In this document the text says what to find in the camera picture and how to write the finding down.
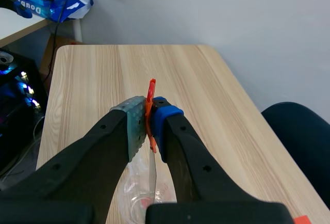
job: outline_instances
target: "floor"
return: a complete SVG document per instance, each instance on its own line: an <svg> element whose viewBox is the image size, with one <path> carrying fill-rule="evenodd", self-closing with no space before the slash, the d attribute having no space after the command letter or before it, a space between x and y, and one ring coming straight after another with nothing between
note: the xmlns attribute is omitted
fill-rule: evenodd
<svg viewBox="0 0 330 224"><path fill-rule="evenodd" d="M36 135L37 142L34 142L32 139L22 150L22 153L19 155L20 158L14 158L2 171L0 171L0 175L2 175L8 170L8 168L12 167L16 161L19 162L11 172L8 171L0 177L0 190L6 190L12 187L35 172L40 148L41 133L42 131Z"/></svg>

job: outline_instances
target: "wooden table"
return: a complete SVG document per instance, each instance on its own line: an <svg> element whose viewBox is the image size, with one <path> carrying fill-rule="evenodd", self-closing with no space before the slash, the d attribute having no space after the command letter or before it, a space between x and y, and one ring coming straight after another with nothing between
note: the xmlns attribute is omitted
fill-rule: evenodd
<svg viewBox="0 0 330 224"><path fill-rule="evenodd" d="M221 56L205 45L75 45L59 49L38 167L84 136L110 107L146 95L157 80L163 96L185 112L208 150L251 195L284 203L292 217L330 223L315 192ZM142 147L148 154L148 147ZM170 177L156 156L157 171ZM125 223L117 190L108 221Z"/></svg>
<svg viewBox="0 0 330 224"><path fill-rule="evenodd" d="M0 8L0 47L24 37L47 25L47 20L33 15L25 19L15 12Z"/></svg>

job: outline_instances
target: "red object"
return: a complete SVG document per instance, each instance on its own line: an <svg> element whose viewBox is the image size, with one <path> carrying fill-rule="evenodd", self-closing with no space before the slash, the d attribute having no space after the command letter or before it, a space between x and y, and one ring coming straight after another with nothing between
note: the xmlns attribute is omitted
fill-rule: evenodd
<svg viewBox="0 0 330 224"><path fill-rule="evenodd" d="M293 219L293 222L294 222L294 224L311 224L307 215L297 217L297 218Z"/></svg>
<svg viewBox="0 0 330 224"><path fill-rule="evenodd" d="M149 137L150 149L152 149L154 153L157 152L156 151L156 141L151 133L150 119L151 119L151 107L153 106L155 88L156 88L156 80L153 78L149 83L148 95L147 95L146 101L145 101L145 129L146 129L146 133L148 134L148 137Z"/></svg>

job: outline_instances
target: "screw hole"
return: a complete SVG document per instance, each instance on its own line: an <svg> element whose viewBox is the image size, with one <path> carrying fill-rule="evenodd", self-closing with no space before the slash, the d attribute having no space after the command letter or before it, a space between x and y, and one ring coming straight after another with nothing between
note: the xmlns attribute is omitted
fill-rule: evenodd
<svg viewBox="0 0 330 224"><path fill-rule="evenodd" d="M212 168L210 166L204 166L203 170L207 171L207 172L210 172L212 170Z"/></svg>
<svg viewBox="0 0 330 224"><path fill-rule="evenodd" d="M52 166L52 169L57 171L58 169L60 169L61 165L59 163L55 164Z"/></svg>

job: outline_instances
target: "black cable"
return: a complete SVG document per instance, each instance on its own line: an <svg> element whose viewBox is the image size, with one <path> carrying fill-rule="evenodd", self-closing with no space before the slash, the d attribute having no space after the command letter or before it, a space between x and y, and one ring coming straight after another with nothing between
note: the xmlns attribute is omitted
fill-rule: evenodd
<svg viewBox="0 0 330 224"><path fill-rule="evenodd" d="M54 41L53 41L53 51L52 51L52 57L51 57L51 62L49 63L49 66L48 66L48 74L46 76L46 78L43 80L43 82L45 83L46 80L49 78L50 74L52 73L52 65L53 65L53 60L54 60L54 55L55 55L55 50L56 50L56 37L57 37L57 30L58 30L58 26L60 24L60 20L62 18L62 15L63 15L63 12L64 12L64 9L67 5L67 2L68 0L65 0L64 2L64 5L62 7L62 10L61 10L61 14L60 16L58 17L58 20L57 20L57 24L56 24L56 27L55 27L55 32L54 32Z"/></svg>
<svg viewBox="0 0 330 224"><path fill-rule="evenodd" d="M9 175L6 175L6 176L7 176L7 177L10 177L10 176L14 176L14 175L21 174L21 173L23 173L23 172L24 172L24 170L23 170L23 171L20 171L20 172L17 172L17 173L9 174Z"/></svg>
<svg viewBox="0 0 330 224"><path fill-rule="evenodd" d="M20 153L17 155L17 158L16 158L15 162L14 162L14 163L13 163L8 169L7 169L4 173L2 173L2 174L0 175L0 178L2 178L4 175L6 175L6 173L7 173L8 171L10 171L10 170L13 168L14 165L16 165L16 163L19 161L21 155L22 155L22 152L20 152Z"/></svg>

